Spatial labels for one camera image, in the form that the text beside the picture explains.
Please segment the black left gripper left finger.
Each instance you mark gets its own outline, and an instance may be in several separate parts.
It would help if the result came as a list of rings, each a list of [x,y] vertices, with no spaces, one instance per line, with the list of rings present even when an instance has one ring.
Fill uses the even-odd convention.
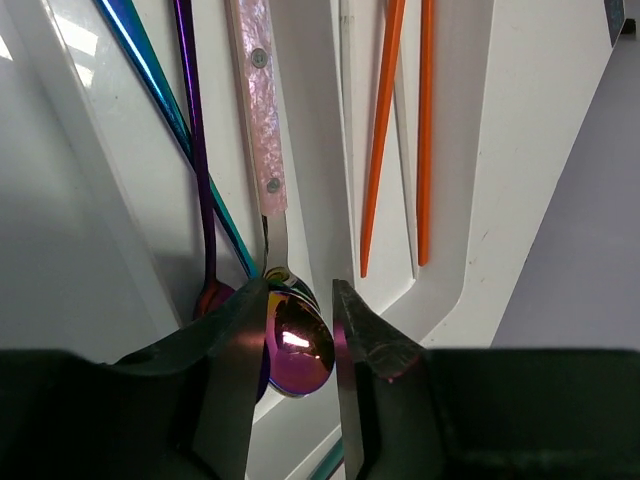
[[[114,364],[58,350],[1,355],[5,479],[241,479],[268,287]]]

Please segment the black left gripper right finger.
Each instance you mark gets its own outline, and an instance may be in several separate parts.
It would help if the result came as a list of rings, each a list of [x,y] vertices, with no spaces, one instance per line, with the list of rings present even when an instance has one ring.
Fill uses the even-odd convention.
[[[332,287],[350,479],[635,479],[639,355],[427,349]]]

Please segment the orange chopstick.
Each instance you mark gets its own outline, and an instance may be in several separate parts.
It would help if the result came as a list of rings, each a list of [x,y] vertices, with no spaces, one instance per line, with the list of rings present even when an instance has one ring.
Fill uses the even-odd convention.
[[[390,1],[386,12],[369,174],[360,239],[360,276],[362,278],[367,276],[369,269],[379,184],[393,98],[405,5],[405,0]]]
[[[417,240],[418,265],[429,260],[431,152],[432,152],[432,92],[434,61],[435,2],[421,2],[420,76],[417,156]]]

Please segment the pink-handled steel spoon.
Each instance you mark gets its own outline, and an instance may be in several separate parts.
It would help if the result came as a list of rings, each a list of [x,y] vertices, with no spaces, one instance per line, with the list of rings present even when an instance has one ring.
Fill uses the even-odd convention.
[[[263,274],[277,290],[320,311],[311,288],[289,268],[288,197],[267,1],[230,1],[242,113],[265,242]]]

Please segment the white chopstick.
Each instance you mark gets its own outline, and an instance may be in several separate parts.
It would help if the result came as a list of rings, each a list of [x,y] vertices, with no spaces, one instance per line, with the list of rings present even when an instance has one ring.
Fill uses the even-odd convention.
[[[410,145],[408,138],[406,93],[401,50],[398,51],[397,66],[394,79],[394,106],[396,130],[398,136],[399,161],[405,205],[405,218],[411,257],[412,278],[413,280],[417,280],[419,275],[417,220],[415,214],[413,186],[411,183]]]
[[[359,261],[356,258],[358,248],[356,246],[356,225],[353,191],[353,102],[352,102],[352,10],[348,0],[338,1],[339,9],[339,47],[340,47],[340,80],[342,94],[343,129],[345,145],[345,167],[348,194],[348,206],[350,215],[350,231],[353,258],[353,271],[356,273]]]

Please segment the iridescent purple spoon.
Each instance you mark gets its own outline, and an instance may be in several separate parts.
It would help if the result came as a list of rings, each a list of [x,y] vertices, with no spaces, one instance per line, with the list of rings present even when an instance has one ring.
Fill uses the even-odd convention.
[[[214,202],[210,188],[192,2],[188,0],[174,1],[174,12],[191,128],[194,172],[197,181],[204,238],[204,285],[196,300],[193,313],[193,319],[198,320],[223,305],[234,294],[235,290],[217,278]]]

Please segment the iridescent blue-handled spoon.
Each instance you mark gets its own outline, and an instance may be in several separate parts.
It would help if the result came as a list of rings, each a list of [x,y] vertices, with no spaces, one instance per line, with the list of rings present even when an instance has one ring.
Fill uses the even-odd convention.
[[[188,107],[185,112],[180,110],[134,4],[99,1],[96,5],[194,170]],[[263,268],[257,268],[252,260],[211,176],[210,188],[215,227],[221,225],[227,233],[247,276],[267,280]],[[320,311],[315,312],[306,301],[267,282],[265,348],[258,390],[272,387],[285,396],[304,397],[320,389],[331,375],[335,359],[333,338]]]

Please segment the teal plastic fork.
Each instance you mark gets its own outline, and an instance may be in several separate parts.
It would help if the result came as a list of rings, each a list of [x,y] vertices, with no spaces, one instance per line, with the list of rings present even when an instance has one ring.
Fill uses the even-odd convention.
[[[329,480],[344,463],[343,439],[339,438],[308,477],[309,480]]]

